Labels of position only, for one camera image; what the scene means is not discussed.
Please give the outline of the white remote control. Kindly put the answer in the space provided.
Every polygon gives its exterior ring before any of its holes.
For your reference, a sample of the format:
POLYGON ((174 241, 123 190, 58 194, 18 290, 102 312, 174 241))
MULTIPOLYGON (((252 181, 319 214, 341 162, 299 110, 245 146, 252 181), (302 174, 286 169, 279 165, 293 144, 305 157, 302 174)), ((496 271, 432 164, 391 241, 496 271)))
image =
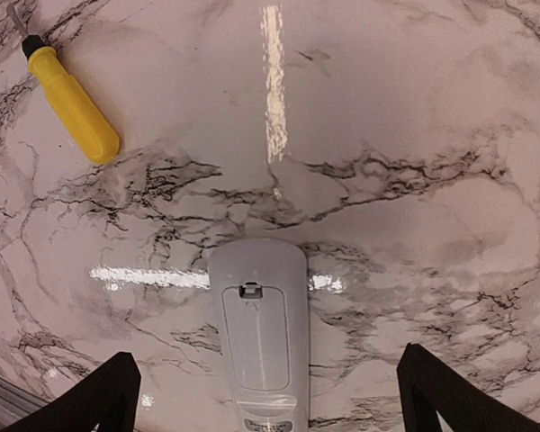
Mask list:
POLYGON ((240 431, 306 431, 310 416, 307 258, 275 238, 216 248, 208 276, 240 431))

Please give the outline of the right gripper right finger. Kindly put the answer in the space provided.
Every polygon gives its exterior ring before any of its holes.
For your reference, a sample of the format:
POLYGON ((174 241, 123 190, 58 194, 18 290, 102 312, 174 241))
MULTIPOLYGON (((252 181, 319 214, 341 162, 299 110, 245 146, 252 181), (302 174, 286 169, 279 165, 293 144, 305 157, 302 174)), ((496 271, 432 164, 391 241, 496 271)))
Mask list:
POLYGON ((405 430, 540 431, 540 423, 482 392, 420 344, 407 344, 397 366, 405 430))

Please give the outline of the yellow handled screwdriver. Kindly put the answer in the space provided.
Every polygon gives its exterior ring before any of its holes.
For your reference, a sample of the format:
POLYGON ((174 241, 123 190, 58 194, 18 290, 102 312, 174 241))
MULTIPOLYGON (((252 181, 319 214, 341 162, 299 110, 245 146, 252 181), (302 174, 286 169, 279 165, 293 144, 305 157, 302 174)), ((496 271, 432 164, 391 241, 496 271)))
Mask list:
POLYGON ((77 79, 67 72, 56 50, 40 36, 27 32, 13 5, 9 4, 6 12, 21 34, 28 68, 40 82, 54 113, 89 160, 100 165, 111 162, 121 145, 116 130, 77 79))

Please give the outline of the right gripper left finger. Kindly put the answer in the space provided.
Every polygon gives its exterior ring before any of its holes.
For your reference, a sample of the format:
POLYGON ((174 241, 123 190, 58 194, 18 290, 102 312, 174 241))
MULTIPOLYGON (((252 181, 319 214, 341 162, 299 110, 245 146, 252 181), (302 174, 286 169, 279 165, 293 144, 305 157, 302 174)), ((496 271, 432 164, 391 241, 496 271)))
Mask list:
POLYGON ((118 352, 63 395, 5 432, 132 432, 141 375, 133 355, 118 352))

